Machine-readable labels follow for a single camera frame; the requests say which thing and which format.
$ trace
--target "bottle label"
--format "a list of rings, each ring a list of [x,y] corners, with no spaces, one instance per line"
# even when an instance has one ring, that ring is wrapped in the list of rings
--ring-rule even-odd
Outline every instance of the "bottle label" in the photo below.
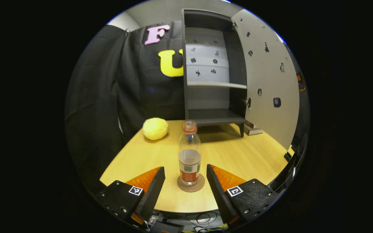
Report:
[[[181,179],[186,182],[193,182],[198,180],[200,166],[201,161],[193,165],[186,165],[179,161],[179,171],[181,172]]]

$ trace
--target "cabinet door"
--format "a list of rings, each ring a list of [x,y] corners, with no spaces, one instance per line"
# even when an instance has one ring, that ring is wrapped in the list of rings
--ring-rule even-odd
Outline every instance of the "cabinet door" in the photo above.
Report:
[[[245,119],[287,149],[299,114],[299,89],[290,55],[272,28],[253,13],[243,9],[231,19],[236,24],[247,68],[251,108],[247,107]],[[280,106],[274,106],[275,98],[280,99]]]

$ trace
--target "coaster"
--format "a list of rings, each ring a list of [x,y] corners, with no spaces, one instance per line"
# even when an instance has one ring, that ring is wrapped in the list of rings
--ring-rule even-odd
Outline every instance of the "coaster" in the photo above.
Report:
[[[185,192],[196,192],[204,187],[205,178],[202,174],[198,176],[198,182],[194,186],[186,186],[181,182],[181,177],[178,177],[178,187]]]

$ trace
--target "book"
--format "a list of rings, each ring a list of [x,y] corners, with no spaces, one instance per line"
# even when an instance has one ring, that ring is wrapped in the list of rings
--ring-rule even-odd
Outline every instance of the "book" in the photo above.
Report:
[[[258,128],[256,125],[254,125],[253,123],[250,123],[250,122],[246,122],[244,125],[247,125],[249,126],[250,128]]]
[[[262,134],[263,133],[263,130],[260,129],[260,128],[250,128],[250,126],[244,124],[244,132],[247,134],[247,135],[254,135],[254,134]]]

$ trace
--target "sticker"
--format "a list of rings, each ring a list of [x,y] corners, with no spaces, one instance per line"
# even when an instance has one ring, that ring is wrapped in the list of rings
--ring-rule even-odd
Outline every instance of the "sticker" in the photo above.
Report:
[[[240,193],[243,192],[243,190],[240,187],[238,187],[238,186],[229,188],[229,189],[227,189],[227,191],[230,194],[230,196],[236,196],[236,195],[238,195],[238,194],[240,194]]]
[[[198,180],[200,167],[201,161],[193,165],[185,165],[179,161],[179,172],[181,179],[186,182],[194,182]]]
[[[130,193],[135,194],[136,196],[139,196],[141,194],[143,189],[132,186],[132,188],[129,190]]]
[[[175,54],[174,50],[164,50],[158,53],[161,57],[160,67],[162,74],[168,77],[181,77],[184,75],[184,66],[180,68],[174,68],[172,66],[172,56]]]
[[[148,39],[144,42],[145,45],[155,44],[160,41],[160,37],[163,37],[165,30],[169,30],[169,25],[161,25],[157,27],[148,28]]]

